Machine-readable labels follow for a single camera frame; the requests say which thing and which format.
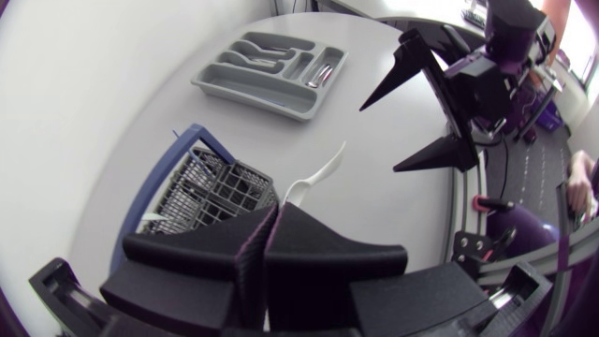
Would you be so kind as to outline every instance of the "wire mesh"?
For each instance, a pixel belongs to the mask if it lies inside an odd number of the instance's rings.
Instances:
[[[209,150],[193,148],[176,169],[143,233],[176,234],[216,224],[278,201],[272,179],[242,162],[227,165]]]

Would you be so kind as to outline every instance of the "hand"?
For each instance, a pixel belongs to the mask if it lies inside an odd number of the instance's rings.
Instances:
[[[586,213],[586,217],[591,217],[591,181],[586,172],[573,170],[566,182],[566,195],[568,205],[575,213]]]

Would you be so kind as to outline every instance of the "gray cutlery tray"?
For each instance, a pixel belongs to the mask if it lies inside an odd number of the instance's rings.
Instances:
[[[249,32],[231,43],[193,79],[208,95],[283,114],[314,117],[337,78],[347,52],[322,43]],[[333,67],[317,88],[307,85],[322,67]]]

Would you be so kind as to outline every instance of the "white table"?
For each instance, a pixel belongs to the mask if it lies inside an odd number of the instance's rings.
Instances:
[[[465,21],[461,10],[470,7],[464,0],[318,0],[325,6],[345,8],[359,16],[386,21],[448,23],[461,31],[484,37],[484,31]],[[484,7],[475,10],[487,16]]]
[[[318,40],[349,52],[312,121],[203,94],[189,80],[247,31]],[[400,32],[334,13],[285,15],[251,23],[202,45],[148,101],[114,149],[80,221],[68,257],[82,285],[97,294],[108,277],[115,238],[142,182],[174,141],[171,129],[206,126],[241,161],[269,174],[279,196],[312,175],[347,140],[341,167],[301,208],[347,238],[402,244],[407,270],[444,256],[449,169],[394,173],[392,167],[446,134],[446,118],[422,74],[369,109],[358,108],[391,69]]]

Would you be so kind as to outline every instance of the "cutlery basket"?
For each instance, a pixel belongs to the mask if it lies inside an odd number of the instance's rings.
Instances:
[[[193,147],[198,140],[210,150]],[[206,128],[193,124],[163,154],[133,200],[116,242],[112,271],[123,259],[123,237],[139,227],[168,175],[165,192],[151,211],[167,220],[146,223],[142,233],[182,233],[278,203],[269,176],[236,160]]]

